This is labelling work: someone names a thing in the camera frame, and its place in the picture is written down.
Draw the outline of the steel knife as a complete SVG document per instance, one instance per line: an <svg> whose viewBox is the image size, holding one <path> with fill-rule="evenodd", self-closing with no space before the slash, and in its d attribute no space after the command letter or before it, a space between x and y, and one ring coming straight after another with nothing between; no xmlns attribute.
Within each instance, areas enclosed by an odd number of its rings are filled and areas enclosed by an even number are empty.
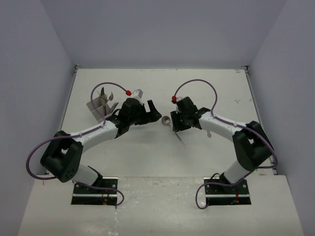
<svg viewBox="0 0 315 236"><path fill-rule="evenodd" d="M101 99L104 115L106 116L107 115L107 102L108 102L107 95L106 94L102 95L100 99Z"/></svg>
<svg viewBox="0 0 315 236"><path fill-rule="evenodd" d="M105 104L107 103L107 95L104 92L104 87L101 88L101 91L100 93L98 93L98 95L102 106L105 106Z"/></svg>
<svg viewBox="0 0 315 236"><path fill-rule="evenodd" d="M117 105L118 105L118 102L114 103L114 104L111 106L111 108L110 108L110 110L109 110L109 113L114 112L114 110L115 110L115 108L117 107Z"/></svg>

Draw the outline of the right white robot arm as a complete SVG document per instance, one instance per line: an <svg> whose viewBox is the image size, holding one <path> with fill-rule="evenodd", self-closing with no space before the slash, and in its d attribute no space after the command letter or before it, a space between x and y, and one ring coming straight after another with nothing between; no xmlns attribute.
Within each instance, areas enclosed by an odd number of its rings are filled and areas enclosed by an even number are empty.
<svg viewBox="0 0 315 236"><path fill-rule="evenodd" d="M258 122L225 120L208 108L197 108L189 97L172 102L176 105L176 110L171 112L173 131L197 128L220 135L233 143L236 161L220 176L220 189L224 193L235 190L240 181L273 155L270 141Z"/></svg>

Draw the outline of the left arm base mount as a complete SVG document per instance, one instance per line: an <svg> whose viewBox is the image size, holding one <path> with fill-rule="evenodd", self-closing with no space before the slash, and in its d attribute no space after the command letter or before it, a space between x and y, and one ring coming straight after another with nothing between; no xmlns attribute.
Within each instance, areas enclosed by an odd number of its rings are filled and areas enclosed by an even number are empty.
<svg viewBox="0 0 315 236"><path fill-rule="evenodd" d="M119 206L124 200L124 194L117 189L118 177L103 177L95 188L74 182L71 205L89 206Z"/></svg>

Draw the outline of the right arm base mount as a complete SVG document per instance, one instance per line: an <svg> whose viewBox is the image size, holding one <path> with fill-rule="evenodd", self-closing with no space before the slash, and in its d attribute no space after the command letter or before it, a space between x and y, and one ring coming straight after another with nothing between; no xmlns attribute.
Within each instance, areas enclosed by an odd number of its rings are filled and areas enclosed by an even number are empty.
<svg viewBox="0 0 315 236"><path fill-rule="evenodd" d="M198 203L198 194L201 189L205 192L205 203ZM196 206L204 210L209 206L238 206L251 205L251 197L246 179L241 179L234 184L225 182L219 173L211 177L204 177L195 194Z"/></svg>

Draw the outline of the large steel spoon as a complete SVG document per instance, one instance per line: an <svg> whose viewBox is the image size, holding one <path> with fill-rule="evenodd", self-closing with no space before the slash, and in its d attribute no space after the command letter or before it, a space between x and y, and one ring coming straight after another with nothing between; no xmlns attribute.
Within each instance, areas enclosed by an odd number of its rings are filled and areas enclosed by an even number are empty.
<svg viewBox="0 0 315 236"><path fill-rule="evenodd" d="M178 138L178 140L181 142L181 144L184 146L184 148L187 148L186 144L183 142L183 140L179 137L179 135L173 130L172 126L171 126L171 119L169 116L163 116L161 119L161 123L165 126L168 126L172 132L176 135L176 137Z"/></svg>

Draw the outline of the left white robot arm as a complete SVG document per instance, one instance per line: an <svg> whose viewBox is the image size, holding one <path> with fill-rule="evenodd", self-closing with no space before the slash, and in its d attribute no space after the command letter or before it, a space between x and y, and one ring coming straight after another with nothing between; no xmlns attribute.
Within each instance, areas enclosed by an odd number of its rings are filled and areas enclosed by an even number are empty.
<svg viewBox="0 0 315 236"><path fill-rule="evenodd" d="M70 180L85 186L91 193L102 189L102 175L92 167L80 164L82 154L105 141L118 138L132 125L144 125L158 121L162 115L153 101L148 101L150 111L135 98L128 98L117 114L105 119L105 123L82 133L67 134L59 131L48 145L40 163L60 182Z"/></svg>

